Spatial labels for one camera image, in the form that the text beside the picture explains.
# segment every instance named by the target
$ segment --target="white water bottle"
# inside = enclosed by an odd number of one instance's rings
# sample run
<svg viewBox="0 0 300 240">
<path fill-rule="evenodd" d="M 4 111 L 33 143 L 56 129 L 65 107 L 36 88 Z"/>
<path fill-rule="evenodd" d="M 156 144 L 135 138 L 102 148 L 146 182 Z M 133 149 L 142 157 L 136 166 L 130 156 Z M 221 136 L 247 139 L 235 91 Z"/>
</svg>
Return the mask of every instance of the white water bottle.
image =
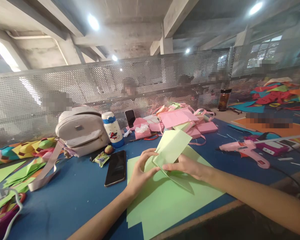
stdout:
<svg viewBox="0 0 300 240">
<path fill-rule="evenodd" d="M 124 145 L 124 139 L 113 112 L 106 112 L 101 115 L 103 126 L 106 129 L 110 142 L 114 148 L 119 148 Z"/>
</svg>

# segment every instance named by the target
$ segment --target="black smartphone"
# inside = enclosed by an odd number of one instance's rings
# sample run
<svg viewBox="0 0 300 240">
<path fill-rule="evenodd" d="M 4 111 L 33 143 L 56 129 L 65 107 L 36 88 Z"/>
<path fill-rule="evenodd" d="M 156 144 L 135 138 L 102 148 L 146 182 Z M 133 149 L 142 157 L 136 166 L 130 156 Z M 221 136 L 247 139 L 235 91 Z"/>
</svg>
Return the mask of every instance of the black smartphone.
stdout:
<svg viewBox="0 0 300 240">
<path fill-rule="evenodd" d="M 126 151 L 111 154 L 105 187 L 110 187 L 126 179 Z"/>
<path fill-rule="evenodd" d="M 127 119 L 129 128 L 132 128 L 133 123 L 136 120 L 136 116 L 134 115 L 134 111 L 133 110 L 128 110 L 128 111 L 125 111 L 124 114 L 126 115 L 126 119 Z"/>
</svg>

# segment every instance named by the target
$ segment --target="table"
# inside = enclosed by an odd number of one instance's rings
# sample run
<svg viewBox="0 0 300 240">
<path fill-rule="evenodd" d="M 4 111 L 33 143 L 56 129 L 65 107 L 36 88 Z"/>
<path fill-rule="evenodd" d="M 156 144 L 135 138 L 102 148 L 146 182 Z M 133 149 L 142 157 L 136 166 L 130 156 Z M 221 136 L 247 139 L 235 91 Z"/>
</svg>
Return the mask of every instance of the table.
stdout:
<svg viewBox="0 0 300 240">
<path fill-rule="evenodd" d="M 285 110 L 280 114 L 292 116 L 293 112 Z M 243 141 L 244 135 L 247 136 L 229 128 L 226 122 L 218 119 L 213 121 L 218 125 L 217 133 L 225 136 L 229 134 L 239 141 Z M 295 119 L 295 122 L 300 123 L 300 118 Z M 216 133 L 206 134 L 205 137 L 207 139 L 205 145 L 191 145 L 191 147 L 217 169 L 266 185 L 276 183 L 286 177 L 273 169 L 258 167 L 253 159 L 240 158 L 239 154 L 234 156 L 215 151 L 215 148 L 220 145 L 233 142 L 232 138 L 224 138 Z M 128 142 L 133 138 L 133 134 L 130 135 L 125 139 L 126 144 L 116 149 L 116 151 L 125 150 L 127 159 L 139 156 L 145 149 L 156 147 L 161 137 L 154 141 Z M 263 157 L 270 164 L 290 175 L 300 172 L 300 166 L 293 165 L 289 161 L 278 161 L 277 158 L 266 153 L 263 153 Z M 300 155 L 297 152 L 290 152 L 288 157 L 300 163 Z M 89 161 L 89 155 L 63 160 L 58 163 L 57 168 L 58 173 L 48 185 L 38 191 L 27 192 L 22 216 L 16 221 L 8 239 L 66 239 L 111 202 L 127 185 L 127 181 L 124 181 L 105 188 L 104 181 L 108 165 L 100 168 L 98 164 Z M 190 223 L 192 225 L 199 223 L 198 219 L 207 218 L 205 214 L 224 209 L 229 206 L 228 204 L 234 207 L 238 205 L 238 201 L 224 194 L 172 226 L 167 233 L 176 232 L 177 226 L 185 228 Z M 164 234 L 157 236 L 157 239 L 161 239 L 165 236 Z M 128 229 L 126 212 L 124 212 L 110 229 L 106 238 L 143 239 L 142 225 L 137 224 Z"/>
</svg>

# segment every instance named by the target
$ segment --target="glue gun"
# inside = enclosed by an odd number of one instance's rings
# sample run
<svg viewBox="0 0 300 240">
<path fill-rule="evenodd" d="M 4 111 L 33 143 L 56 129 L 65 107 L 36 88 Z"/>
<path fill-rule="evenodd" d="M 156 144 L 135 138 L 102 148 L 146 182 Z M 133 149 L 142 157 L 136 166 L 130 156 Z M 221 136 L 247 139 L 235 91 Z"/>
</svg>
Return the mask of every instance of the glue gun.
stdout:
<svg viewBox="0 0 300 240">
<path fill-rule="evenodd" d="M 221 151 L 237 151 L 240 153 L 241 157 L 251 157 L 253 158 L 259 167 L 268 169 L 270 167 L 270 163 L 256 153 L 253 149 L 256 148 L 256 145 L 252 140 L 245 140 L 243 143 L 241 142 L 233 142 L 223 144 L 219 147 Z"/>
<path fill-rule="evenodd" d="M 241 157 L 249 156 L 257 162 L 259 167 L 267 169 L 270 167 L 270 163 L 266 159 L 261 157 L 258 153 L 253 151 L 253 149 L 256 148 L 256 144 L 265 143 L 265 142 L 276 142 L 276 141 L 294 139 L 294 138 L 300 138 L 300 135 L 275 138 L 275 139 L 266 139 L 266 140 L 261 140 L 256 142 L 253 142 L 252 140 L 244 140 L 243 143 L 241 142 L 227 143 L 221 145 L 217 150 L 227 151 L 227 152 L 237 151 L 240 153 Z"/>
</svg>

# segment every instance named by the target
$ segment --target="perforated metal railing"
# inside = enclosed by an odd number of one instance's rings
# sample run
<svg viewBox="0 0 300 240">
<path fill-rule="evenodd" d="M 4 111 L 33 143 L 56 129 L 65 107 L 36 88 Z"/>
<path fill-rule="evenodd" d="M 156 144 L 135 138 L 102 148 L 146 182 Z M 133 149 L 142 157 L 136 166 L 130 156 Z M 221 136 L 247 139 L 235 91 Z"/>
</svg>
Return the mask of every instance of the perforated metal railing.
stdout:
<svg viewBox="0 0 300 240">
<path fill-rule="evenodd" d="M 280 41 L 276 51 L 263 58 L 251 45 L 0 74 L 0 147 L 55 135 L 61 112 L 44 111 L 47 93 L 71 93 L 73 106 L 112 111 L 121 128 L 127 125 L 124 112 L 129 109 L 144 117 L 172 102 L 212 108 L 220 89 L 229 87 L 231 101 L 248 98 L 265 76 L 300 66 L 300 41 L 293 48 L 289 45 L 291 41 Z M 274 71 L 254 67 L 253 61 L 261 59 L 272 59 Z"/>
</svg>

